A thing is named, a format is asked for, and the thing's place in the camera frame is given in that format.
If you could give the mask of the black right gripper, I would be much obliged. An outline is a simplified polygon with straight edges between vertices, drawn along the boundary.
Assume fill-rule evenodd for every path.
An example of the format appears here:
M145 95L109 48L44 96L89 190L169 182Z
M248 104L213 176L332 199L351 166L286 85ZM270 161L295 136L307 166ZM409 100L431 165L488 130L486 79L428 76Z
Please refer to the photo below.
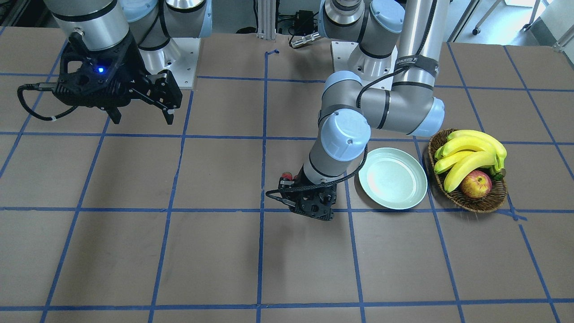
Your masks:
M100 51L88 50L82 35L73 31L53 94L69 106L104 110L115 124L121 120L119 108L141 100L158 107L172 125L183 97L170 70L152 75L146 69L130 31L117 45Z

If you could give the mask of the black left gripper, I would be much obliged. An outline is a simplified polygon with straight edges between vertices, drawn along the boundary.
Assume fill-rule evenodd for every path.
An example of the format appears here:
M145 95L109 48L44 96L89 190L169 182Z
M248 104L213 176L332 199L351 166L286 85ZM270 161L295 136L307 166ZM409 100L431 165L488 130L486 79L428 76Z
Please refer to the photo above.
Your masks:
M307 178L299 179L293 176L293 181L285 181L279 178L278 189L296 188L311 185ZM336 204L337 187L335 185L315 188L303 192L282 192L282 203L289 207L293 213L305 215L307 217L330 221L334 212L332 205Z

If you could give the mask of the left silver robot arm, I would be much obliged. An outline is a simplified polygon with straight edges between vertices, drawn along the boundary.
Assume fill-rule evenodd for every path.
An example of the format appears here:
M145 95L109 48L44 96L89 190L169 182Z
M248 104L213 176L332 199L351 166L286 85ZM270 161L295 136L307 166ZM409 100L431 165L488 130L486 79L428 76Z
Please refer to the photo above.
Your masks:
M371 131L430 137L441 127L444 103L433 95L448 0L324 0L318 32L355 42L350 65L330 75L318 115L318 134L299 173L279 178L266 196L295 214L330 221L337 185L366 161Z

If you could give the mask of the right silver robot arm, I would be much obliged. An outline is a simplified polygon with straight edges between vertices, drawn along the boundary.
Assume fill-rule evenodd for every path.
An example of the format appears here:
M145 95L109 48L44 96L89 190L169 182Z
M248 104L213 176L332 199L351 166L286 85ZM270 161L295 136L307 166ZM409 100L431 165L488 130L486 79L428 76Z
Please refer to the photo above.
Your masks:
M174 75L184 55L176 38L200 39L213 31L210 0L46 0L68 42L57 81L37 86L68 110L41 117L56 121L79 107L106 112L141 100L159 108L166 123L181 107L182 82Z

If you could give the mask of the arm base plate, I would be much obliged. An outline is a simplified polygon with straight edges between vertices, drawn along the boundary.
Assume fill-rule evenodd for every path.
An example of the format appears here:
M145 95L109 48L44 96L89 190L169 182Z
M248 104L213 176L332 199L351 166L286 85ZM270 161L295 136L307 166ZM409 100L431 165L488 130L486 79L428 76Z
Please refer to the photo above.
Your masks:
M351 71L369 83L394 71L398 51L394 46L388 57L374 58L361 51L358 43L332 41L331 53L335 72Z
M164 47L165 66L183 90L194 88L200 46L199 38L172 38Z

